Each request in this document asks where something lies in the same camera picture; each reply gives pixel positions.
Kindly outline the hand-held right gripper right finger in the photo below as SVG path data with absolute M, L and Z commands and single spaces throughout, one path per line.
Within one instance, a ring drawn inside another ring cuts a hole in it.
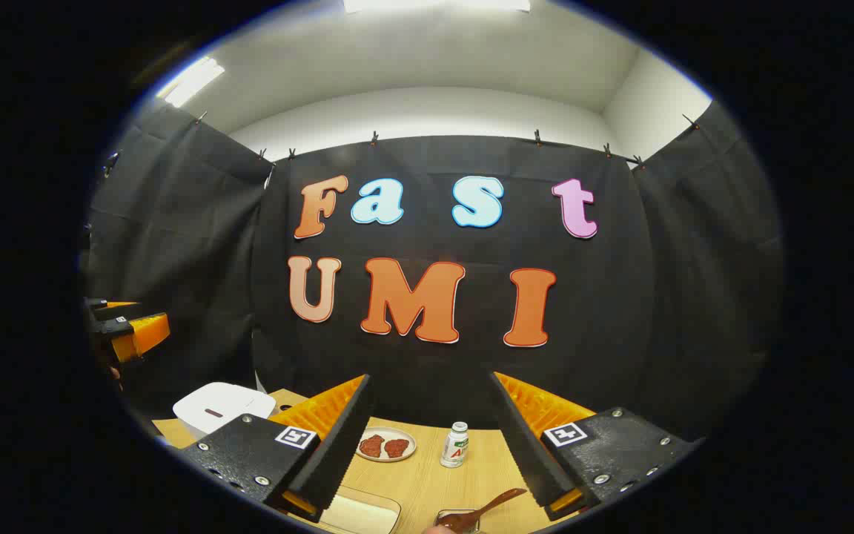
M 702 444 L 620 406 L 594 412 L 505 373 L 488 380 L 509 453 L 550 521 L 623 500 Z

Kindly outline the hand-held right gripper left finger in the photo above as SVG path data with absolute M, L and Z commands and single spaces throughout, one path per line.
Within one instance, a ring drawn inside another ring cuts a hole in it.
M 231 492 L 318 523 L 341 487 L 374 405 L 365 373 L 278 415 L 238 415 L 179 455 Z

